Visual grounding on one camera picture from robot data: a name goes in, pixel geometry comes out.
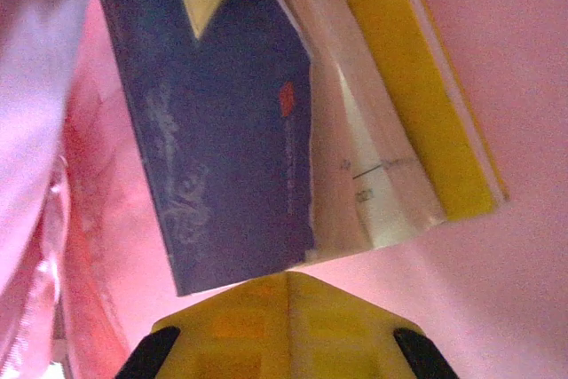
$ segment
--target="pink cloth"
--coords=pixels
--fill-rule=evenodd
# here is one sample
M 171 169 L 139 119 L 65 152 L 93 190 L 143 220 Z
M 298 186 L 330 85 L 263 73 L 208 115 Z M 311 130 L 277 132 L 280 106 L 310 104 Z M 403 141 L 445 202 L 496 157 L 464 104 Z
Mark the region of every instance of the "pink cloth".
M 564 378 L 568 6 L 426 1 L 511 203 L 306 271 L 416 321 L 461 377 Z M 34 270 L 45 259 L 44 235 L 33 231 L 45 217 L 85 2 L 0 0 L 0 350 L 22 330 Z M 81 378 L 112 376 L 153 322 L 208 296 L 175 297 L 97 0 L 87 17 L 65 129 L 71 208 L 63 302 Z M 55 289 L 56 277 L 44 282 Z M 44 327 L 28 341 L 45 353 L 50 305 L 39 306 Z

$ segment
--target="blue book cover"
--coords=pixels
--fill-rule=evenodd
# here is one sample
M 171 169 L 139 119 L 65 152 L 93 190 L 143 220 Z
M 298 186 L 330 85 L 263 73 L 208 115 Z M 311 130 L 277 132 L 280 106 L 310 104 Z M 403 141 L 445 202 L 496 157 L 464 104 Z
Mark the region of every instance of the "blue book cover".
M 310 64 L 277 0 L 101 2 L 178 294 L 303 262 Z

